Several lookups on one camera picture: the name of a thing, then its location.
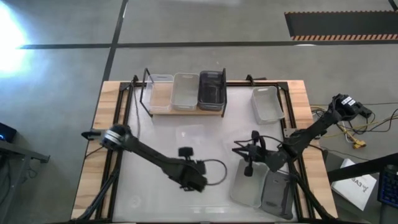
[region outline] black floor stripe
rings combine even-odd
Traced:
[[[293,40],[397,40],[398,12],[286,12]]]
[[[112,44],[28,44],[18,49],[106,49]]]
[[[108,81],[109,76],[111,75],[113,59],[114,59],[114,55],[116,53],[116,47],[118,45],[118,41],[119,41],[119,37],[120,37],[122,25],[123,25],[124,13],[126,12],[128,2],[129,2],[129,0],[123,0],[122,6],[119,11],[118,22],[116,23],[116,28],[114,30],[112,45],[111,45],[111,49],[109,50],[108,59],[106,61],[104,75],[102,77],[102,82]]]
[[[392,10],[398,11],[397,4],[394,2],[394,0],[388,0],[388,2],[390,3]]]
[[[295,46],[300,44],[313,45],[369,45],[369,44],[398,44],[398,40],[329,40],[329,41],[249,41],[249,42],[159,42],[159,43],[126,43],[116,44],[113,49],[146,49],[146,48],[173,48],[173,47],[278,47]],[[106,49],[112,44],[40,44],[23,45],[18,49]]]

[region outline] clear plastic container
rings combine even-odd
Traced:
[[[147,76],[147,86],[142,102],[150,111],[170,111],[173,80],[173,75],[153,74]]]
[[[223,72],[200,72],[198,106],[201,110],[221,111],[224,107]]]
[[[274,86],[253,89],[251,104],[258,124],[273,124],[285,117]]]
[[[269,168],[263,163],[253,162],[253,175],[246,177],[244,168],[248,163],[241,159],[233,180],[229,196],[235,202],[254,208],[261,206],[261,195]]]
[[[197,109],[199,91],[199,75],[177,73],[171,96],[172,108],[179,111],[194,111]]]

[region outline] concrete floor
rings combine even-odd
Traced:
[[[19,132],[16,144],[50,154],[47,165],[17,194],[9,223],[69,219],[109,49],[14,50],[22,44],[111,43],[122,0],[0,2],[0,122]],[[290,40],[285,11],[391,10],[386,0],[130,0],[120,43]],[[311,104],[337,93],[363,103],[398,102],[398,45],[117,49],[110,80],[152,73],[225,67],[227,78],[247,74],[305,80]],[[369,106],[377,119],[394,105]],[[363,123],[358,118],[356,123]],[[396,150],[398,127],[361,136],[354,151],[343,136],[322,145],[372,159]]]

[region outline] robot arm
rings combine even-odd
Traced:
[[[114,125],[107,130],[102,145],[110,150],[134,152],[160,167],[164,174],[179,183],[185,191],[201,192],[207,185],[207,179],[203,176],[206,174],[205,163],[190,159],[190,156],[193,155],[193,149],[190,147],[179,149],[178,155],[185,159],[170,158],[140,142],[131,134],[128,126],[122,125]]]
[[[251,162],[263,162],[267,164],[271,171],[276,172],[291,159],[295,161],[303,154],[303,151],[311,143],[312,139],[319,135],[324,135],[326,130],[339,121],[351,121],[361,112],[361,106],[348,95],[338,94],[333,97],[325,114],[307,129],[299,129],[292,133],[278,147],[278,151],[269,151],[265,147],[265,142],[257,131],[253,131],[253,143],[245,147],[233,149],[234,152],[242,156],[249,166]]]

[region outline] wooden table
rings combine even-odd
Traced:
[[[258,81],[258,82],[276,82],[273,81]],[[294,116],[297,128],[304,129],[309,127],[313,123],[312,113],[310,104],[308,102],[307,92],[305,90],[304,81],[302,80],[280,80],[280,82],[287,82],[289,84],[290,98],[292,101]],[[116,107],[116,100],[118,98],[120,82],[104,82],[99,96],[99,102],[95,113],[95,119],[93,128],[94,129],[108,129],[113,124],[113,116]],[[121,121],[124,116],[124,108],[126,107],[126,98],[123,97],[122,109],[119,120]],[[313,141],[312,144],[318,146],[317,141]],[[100,147],[98,141],[90,141],[87,148],[87,154],[91,151]],[[88,157],[84,164],[81,172],[80,183],[76,193],[75,204],[73,207],[71,218],[79,217],[87,208],[87,206],[93,201],[96,194],[101,187],[101,179],[103,176],[103,167],[106,158],[106,151],[100,150],[90,157]],[[334,217],[337,217],[337,211],[333,196],[331,194],[331,188],[329,180],[326,174],[325,163],[323,162],[322,152],[318,149],[309,147],[304,150],[303,159],[305,163],[305,169],[307,171],[308,183],[310,189],[324,206],[324,208]],[[108,191],[105,203],[103,207],[103,214],[106,215],[109,206],[110,190]],[[304,217],[308,216],[307,207],[303,193],[300,191],[300,198],[302,203],[302,210]]]

